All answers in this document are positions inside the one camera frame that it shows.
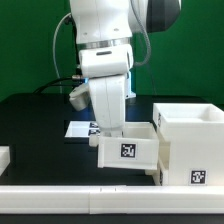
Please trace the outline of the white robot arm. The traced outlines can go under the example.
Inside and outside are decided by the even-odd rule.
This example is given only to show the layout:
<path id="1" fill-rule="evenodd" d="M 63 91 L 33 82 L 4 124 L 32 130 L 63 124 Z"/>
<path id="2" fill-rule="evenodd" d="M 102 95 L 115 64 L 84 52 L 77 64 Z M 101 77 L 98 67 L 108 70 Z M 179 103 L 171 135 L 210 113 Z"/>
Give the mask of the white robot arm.
<path id="1" fill-rule="evenodd" d="M 77 29 L 82 75 L 88 79 L 96 122 L 106 136 L 121 136 L 125 126 L 127 76 L 136 62 L 130 39 L 165 31 L 177 20 L 181 0 L 70 0 Z"/>

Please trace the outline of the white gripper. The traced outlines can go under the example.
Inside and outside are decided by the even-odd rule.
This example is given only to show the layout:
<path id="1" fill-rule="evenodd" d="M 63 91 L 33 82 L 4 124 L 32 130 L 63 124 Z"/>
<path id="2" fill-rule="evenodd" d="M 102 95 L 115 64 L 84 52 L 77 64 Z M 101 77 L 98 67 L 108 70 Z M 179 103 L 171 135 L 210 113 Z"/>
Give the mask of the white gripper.
<path id="1" fill-rule="evenodd" d="M 94 115 L 101 134 L 121 136 L 125 124 L 126 75 L 89 80 Z"/>

